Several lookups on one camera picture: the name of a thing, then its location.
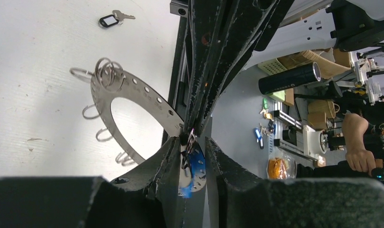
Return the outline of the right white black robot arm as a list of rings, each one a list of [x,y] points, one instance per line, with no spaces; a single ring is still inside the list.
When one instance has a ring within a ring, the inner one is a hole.
[[[334,0],[328,8],[281,27],[291,0],[191,0],[190,75],[183,131],[200,136],[223,90],[242,70],[312,49],[349,52],[384,40],[384,0]]]

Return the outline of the person's bare hand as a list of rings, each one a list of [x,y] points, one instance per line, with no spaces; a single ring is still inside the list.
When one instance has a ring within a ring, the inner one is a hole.
[[[347,148],[346,161],[354,171],[371,173],[376,168],[375,157],[365,148]]]

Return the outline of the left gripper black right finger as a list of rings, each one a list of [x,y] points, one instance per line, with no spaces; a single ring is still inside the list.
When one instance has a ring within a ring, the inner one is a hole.
[[[227,156],[212,138],[205,139],[206,185],[213,228],[255,228],[263,179]]]

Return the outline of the round metal keyring disc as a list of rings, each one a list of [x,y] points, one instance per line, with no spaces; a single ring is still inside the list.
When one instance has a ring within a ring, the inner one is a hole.
[[[97,61],[94,71],[77,67],[70,74],[90,85],[92,103],[82,110],[86,120],[98,119],[103,127],[95,137],[104,143],[115,140],[121,147],[116,156],[117,164],[128,167],[146,161],[158,147],[143,146],[138,136],[131,136],[136,122],[146,118],[152,130],[163,132],[168,137],[183,133],[183,120],[172,106],[151,86],[108,58]]]

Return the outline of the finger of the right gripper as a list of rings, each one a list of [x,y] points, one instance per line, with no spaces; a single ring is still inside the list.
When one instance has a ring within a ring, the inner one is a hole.
[[[189,1],[191,49],[187,57],[191,85],[184,131],[191,135],[203,133],[220,96],[225,76],[218,74],[219,64],[239,4],[239,0]]]
[[[219,64],[218,74],[225,76],[221,92],[245,66],[256,46],[267,47],[292,4],[291,0],[240,0]]]

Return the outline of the key with blue tag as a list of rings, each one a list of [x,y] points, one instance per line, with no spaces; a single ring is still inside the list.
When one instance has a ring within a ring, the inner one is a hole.
[[[178,195],[191,198],[192,193],[202,190],[206,185],[206,160],[198,142],[194,142],[191,153],[182,151]]]

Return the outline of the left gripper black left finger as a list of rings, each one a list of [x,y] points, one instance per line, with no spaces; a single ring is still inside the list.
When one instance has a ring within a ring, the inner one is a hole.
[[[150,158],[111,183],[122,190],[115,199],[120,222],[129,228],[173,228],[180,174],[180,140],[169,138]]]

